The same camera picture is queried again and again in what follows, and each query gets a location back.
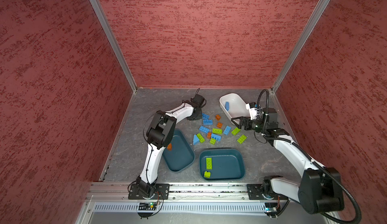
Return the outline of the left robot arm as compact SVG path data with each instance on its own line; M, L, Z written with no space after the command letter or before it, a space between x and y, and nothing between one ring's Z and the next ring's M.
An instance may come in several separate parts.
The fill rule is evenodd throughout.
M202 108L206 100L195 102L183 101L180 106L169 111L157 111L149 125L144 139L148 144L146 161L141 174L136 179L136 185L146 198L151 198L156 192L158 168L164 150L171 143L176 125L187 119L189 121L202 118Z

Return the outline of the blue slope brick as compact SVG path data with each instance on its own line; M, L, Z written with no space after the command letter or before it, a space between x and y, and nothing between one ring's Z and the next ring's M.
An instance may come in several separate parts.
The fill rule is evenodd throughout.
M197 145L197 144L199 144L199 143L200 143L200 139L199 139L199 137L195 134L195 135L193 136L192 144L193 144L193 145Z

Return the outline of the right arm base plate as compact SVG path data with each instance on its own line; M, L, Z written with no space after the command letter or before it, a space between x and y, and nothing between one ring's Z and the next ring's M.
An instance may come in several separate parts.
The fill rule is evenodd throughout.
M249 200L263 200L263 201L274 201L274 200L288 200L287 197L278 194L264 195L261 184L247 184L247 194Z

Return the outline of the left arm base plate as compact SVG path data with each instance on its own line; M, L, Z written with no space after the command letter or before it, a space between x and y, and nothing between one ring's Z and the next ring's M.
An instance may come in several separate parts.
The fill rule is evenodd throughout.
M160 184L155 185L155 189L151 191L152 195L148 196L146 193L140 190L138 184L131 185L128 193L129 200L166 200L169 196L170 184Z

